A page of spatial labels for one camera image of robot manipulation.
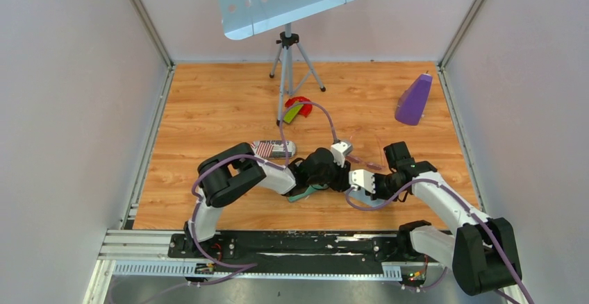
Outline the blue cleaning cloth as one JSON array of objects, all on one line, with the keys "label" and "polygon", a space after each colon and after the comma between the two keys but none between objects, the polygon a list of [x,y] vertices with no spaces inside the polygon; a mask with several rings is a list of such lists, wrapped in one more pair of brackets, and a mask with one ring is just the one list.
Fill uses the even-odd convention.
[{"label": "blue cleaning cloth", "polygon": [[363,190],[352,191],[350,193],[350,197],[358,203],[362,203],[363,205],[367,205],[369,207],[376,207],[385,202],[385,199],[372,199],[373,196],[371,194],[367,194],[367,192]]}]

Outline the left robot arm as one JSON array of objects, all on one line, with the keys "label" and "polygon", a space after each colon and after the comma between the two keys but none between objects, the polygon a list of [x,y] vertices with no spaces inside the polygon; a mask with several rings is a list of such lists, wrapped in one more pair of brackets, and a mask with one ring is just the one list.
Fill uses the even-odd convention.
[{"label": "left robot arm", "polygon": [[223,208],[255,187],[270,189],[290,202],[321,189],[349,189],[351,163],[346,157],[352,150],[351,143],[338,140],[306,158],[278,165],[259,157],[243,142],[207,159],[198,166],[199,176],[192,186],[197,206],[187,222],[186,248],[195,257],[206,257]]}]

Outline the grey glasses case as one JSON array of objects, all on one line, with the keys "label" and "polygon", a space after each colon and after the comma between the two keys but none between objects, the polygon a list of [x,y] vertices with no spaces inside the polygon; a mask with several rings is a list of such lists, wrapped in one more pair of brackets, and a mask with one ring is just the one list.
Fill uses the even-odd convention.
[{"label": "grey glasses case", "polygon": [[288,201],[290,203],[294,203],[297,201],[300,201],[302,199],[307,199],[311,194],[315,193],[315,192],[320,192],[320,191],[324,191],[324,190],[328,190],[329,187],[327,185],[322,185],[322,186],[316,186],[316,185],[310,185],[305,192],[298,194],[298,195],[294,195],[294,196],[289,196],[288,197]]}]

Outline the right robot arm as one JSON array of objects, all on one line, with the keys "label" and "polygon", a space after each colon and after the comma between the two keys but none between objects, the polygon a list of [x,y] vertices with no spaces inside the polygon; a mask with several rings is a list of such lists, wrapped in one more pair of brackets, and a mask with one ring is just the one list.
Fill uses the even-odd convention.
[{"label": "right robot arm", "polygon": [[444,233],[428,221],[399,227],[397,251],[405,260],[426,255],[452,271],[470,296],[518,285],[522,270],[512,225],[476,209],[428,161],[417,162],[405,142],[383,149],[391,174],[373,176],[378,199],[396,200],[402,192],[427,204],[445,223]]}]

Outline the striped printed glasses pouch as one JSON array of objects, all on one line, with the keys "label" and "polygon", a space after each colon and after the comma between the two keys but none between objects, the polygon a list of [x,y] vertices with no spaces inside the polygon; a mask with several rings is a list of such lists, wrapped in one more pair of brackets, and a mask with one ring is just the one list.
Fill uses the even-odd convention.
[{"label": "striped printed glasses pouch", "polygon": [[281,140],[256,140],[250,146],[258,157],[266,159],[291,158],[297,152],[296,144],[290,140],[285,144]]}]

